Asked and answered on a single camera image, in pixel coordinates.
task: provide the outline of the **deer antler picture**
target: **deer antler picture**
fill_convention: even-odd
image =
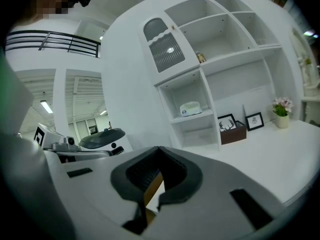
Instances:
[[[229,119],[229,122],[231,123],[231,126],[228,124],[228,125],[226,125],[226,127],[223,127],[222,121],[219,123],[219,127],[220,127],[221,132],[230,130],[232,127],[235,126],[235,123],[232,120]]]

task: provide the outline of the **white counter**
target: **white counter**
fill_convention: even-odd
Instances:
[[[288,205],[320,168],[320,128],[291,120],[289,128],[279,129],[268,122],[248,131],[247,139],[223,145],[220,152],[203,156],[236,167]],[[157,211],[158,197],[164,191],[163,186],[159,189],[148,206],[153,211]]]

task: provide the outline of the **brown box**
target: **brown box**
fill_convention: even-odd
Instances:
[[[235,122],[236,128],[221,131],[221,144],[241,141],[247,138],[247,127],[240,121]]]

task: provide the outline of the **black railing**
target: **black railing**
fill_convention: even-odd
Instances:
[[[39,45],[20,45],[26,43],[39,43]],[[101,43],[98,41],[94,41],[74,34],[46,30],[22,30],[11,32],[8,34],[5,44],[5,50],[10,51],[22,48],[38,48],[38,50],[41,51],[44,48],[52,48],[67,50],[67,52],[73,51],[85,53],[94,55],[96,58],[98,58],[100,45]]]

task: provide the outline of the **white shelving unit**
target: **white shelving unit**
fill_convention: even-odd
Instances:
[[[161,74],[153,70],[152,79],[175,148],[201,155],[219,152],[218,117],[233,114],[245,123],[245,116],[261,112],[267,123],[273,119],[273,99],[287,96],[288,90],[295,92],[282,47],[244,2],[187,0],[160,18],[168,30],[148,44],[170,32],[185,56],[184,62]],[[196,63],[196,52],[206,62]],[[199,102],[203,112],[181,116],[180,106],[192,101]]]
[[[180,30],[194,52],[206,60],[254,48],[240,25],[226,13],[194,20]]]
[[[207,16],[224,13],[224,10],[210,0],[188,0],[167,9],[165,12],[180,27]]]
[[[258,46],[278,45],[274,34],[254,12],[234,12],[232,14],[248,30]]]
[[[229,12],[248,12],[252,10],[240,0],[215,0]]]

